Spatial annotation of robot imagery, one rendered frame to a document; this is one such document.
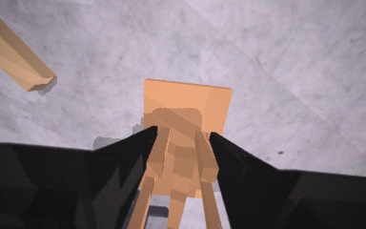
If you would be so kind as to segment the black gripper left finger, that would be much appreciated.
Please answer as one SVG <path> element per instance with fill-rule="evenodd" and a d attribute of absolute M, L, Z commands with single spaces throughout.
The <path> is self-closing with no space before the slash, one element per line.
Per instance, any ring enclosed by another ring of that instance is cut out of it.
<path fill-rule="evenodd" d="M 0 186 L 75 192 L 88 229 L 122 229 L 157 126 L 97 150 L 0 142 Z"/>

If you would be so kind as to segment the tan rectangular bar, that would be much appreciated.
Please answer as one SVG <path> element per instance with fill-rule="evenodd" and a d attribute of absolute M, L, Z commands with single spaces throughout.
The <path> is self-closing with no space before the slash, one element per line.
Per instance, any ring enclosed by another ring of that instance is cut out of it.
<path fill-rule="evenodd" d="M 1 18 L 0 68 L 26 92 L 44 90 L 57 77 Z"/>

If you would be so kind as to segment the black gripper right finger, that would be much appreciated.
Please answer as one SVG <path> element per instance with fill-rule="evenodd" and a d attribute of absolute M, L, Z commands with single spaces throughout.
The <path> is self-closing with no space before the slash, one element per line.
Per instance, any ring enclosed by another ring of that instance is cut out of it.
<path fill-rule="evenodd" d="M 282 229 L 303 198 L 366 203 L 366 177 L 277 169 L 216 132 L 209 141 L 231 229 Z"/>

